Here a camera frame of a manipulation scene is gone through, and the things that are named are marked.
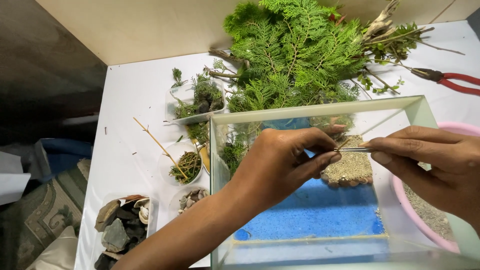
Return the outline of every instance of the patterned rug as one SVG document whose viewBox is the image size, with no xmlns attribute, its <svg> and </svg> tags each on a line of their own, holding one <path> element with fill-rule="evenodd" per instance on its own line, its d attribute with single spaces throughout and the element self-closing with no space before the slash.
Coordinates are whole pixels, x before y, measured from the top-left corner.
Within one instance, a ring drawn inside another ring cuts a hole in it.
<svg viewBox="0 0 480 270">
<path fill-rule="evenodd" d="M 59 173 L 0 213 L 0 265 L 24 270 L 67 226 L 78 235 L 90 160 Z"/>
</svg>

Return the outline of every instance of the glass tank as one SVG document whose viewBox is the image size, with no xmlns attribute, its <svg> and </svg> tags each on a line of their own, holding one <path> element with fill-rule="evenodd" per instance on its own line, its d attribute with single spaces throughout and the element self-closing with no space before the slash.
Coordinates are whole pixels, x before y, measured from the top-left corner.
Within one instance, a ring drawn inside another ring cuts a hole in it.
<svg viewBox="0 0 480 270">
<path fill-rule="evenodd" d="M 355 147 L 409 125 L 437 128 L 424 96 L 214 115 L 211 193 L 230 180 L 265 128 L 317 127 L 339 145 Z M 390 179 L 375 173 L 381 166 L 370 162 L 366 153 L 342 156 L 322 179 L 307 181 L 226 239 L 212 253 L 212 269 L 480 267 L 473 259 L 480 255 L 480 241 L 470 225 L 447 215 L 462 255 L 419 243 L 392 209 Z"/>
</svg>

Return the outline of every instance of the tweezers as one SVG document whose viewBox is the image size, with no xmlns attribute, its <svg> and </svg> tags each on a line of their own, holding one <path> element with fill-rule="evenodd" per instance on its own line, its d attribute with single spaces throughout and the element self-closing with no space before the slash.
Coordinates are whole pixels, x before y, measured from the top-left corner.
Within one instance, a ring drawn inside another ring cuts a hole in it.
<svg viewBox="0 0 480 270">
<path fill-rule="evenodd" d="M 333 151 L 339 152 L 359 152 L 359 153 L 372 153 L 374 150 L 367 147 L 343 147 L 343 148 L 334 148 Z"/>
</svg>

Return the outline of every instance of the beige wall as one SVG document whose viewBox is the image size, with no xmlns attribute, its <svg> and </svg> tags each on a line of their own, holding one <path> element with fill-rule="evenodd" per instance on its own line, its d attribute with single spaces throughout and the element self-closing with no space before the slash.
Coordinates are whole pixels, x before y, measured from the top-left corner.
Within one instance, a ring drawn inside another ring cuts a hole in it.
<svg viewBox="0 0 480 270">
<path fill-rule="evenodd" d="M 321 0 L 327 4 L 338 0 Z M 464 20 L 480 0 L 403 0 L 395 23 Z M 224 17 L 239 0 L 37 0 L 108 65 L 226 49 Z M 349 18 L 373 20 L 385 0 L 339 0 Z"/>
</svg>

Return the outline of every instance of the white tabletop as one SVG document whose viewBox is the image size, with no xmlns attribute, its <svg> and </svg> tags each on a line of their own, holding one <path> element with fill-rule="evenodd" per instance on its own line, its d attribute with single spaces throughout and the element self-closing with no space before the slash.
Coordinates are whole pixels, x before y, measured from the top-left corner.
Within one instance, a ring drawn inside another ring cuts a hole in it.
<svg viewBox="0 0 480 270">
<path fill-rule="evenodd" d="M 433 26 L 436 29 L 425 34 L 431 36 L 425 39 L 425 42 L 461 51 L 466 56 L 418 44 L 418 48 L 412 50 L 403 64 L 480 77 L 480 42 L 468 23 L 460 21 Z M 214 58 L 208 53 L 201 53 L 108 67 L 75 270 L 90 270 L 97 259 L 98 255 L 92 258 L 97 236 L 94 224 L 107 194 L 154 196 L 160 203 L 157 229 L 169 222 L 168 205 L 180 188 L 165 183 L 157 175 L 157 161 L 162 151 L 132 117 L 136 117 L 145 126 L 149 125 L 149 131 L 164 147 L 174 143 L 181 135 L 184 135 L 182 141 L 188 142 L 184 127 L 163 122 L 165 93 L 174 83 L 171 69 L 179 68 L 183 72 L 183 79 L 190 79 L 200 72 L 204 65 L 211 66 Z M 395 84 L 401 76 L 405 81 L 405 85 L 398 90 L 401 96 L 425 95 L 437 122 L 462 122 L 480 126 L 479 96 L 455 92 L 435 82 L 421 79 L 398 66 L 373 65 L 371 70 L 391 84 Z M 374 78 L 372 82 L 376 86 L 381 85 Z M 455 80 L 455 83 L 468 86 L 467 83 L 458 80 Z M 370 96 L 377 99 L 389 98 L 392 95 L 390 93 L 377 95 L 370 92 Z M 362 93 L 360 99 L 368 97 Z M 373 169 L 381 170 L 375 165 Z M 375 180 L 381 181 L 384 188 L 379 189 L 375 186 L 375 189 L 377 193 L 388 193 L 384 196 L 393 196 L 389 193 L 391 190 L 387 189 L 388 177 L 386 172 L 377 174 Z M 198 184 L 209 187 L 209 175 L 204 173 Z M 396 198 L 392 198 L 391 204 L 392 211 L 403 220 L 401 225 L 405 230 L 408 230 L 416 241 L 432 245 L 408 219 Z M 210 259 L 204 258 L 193 266 L 210 266 Z"/>
</svg>

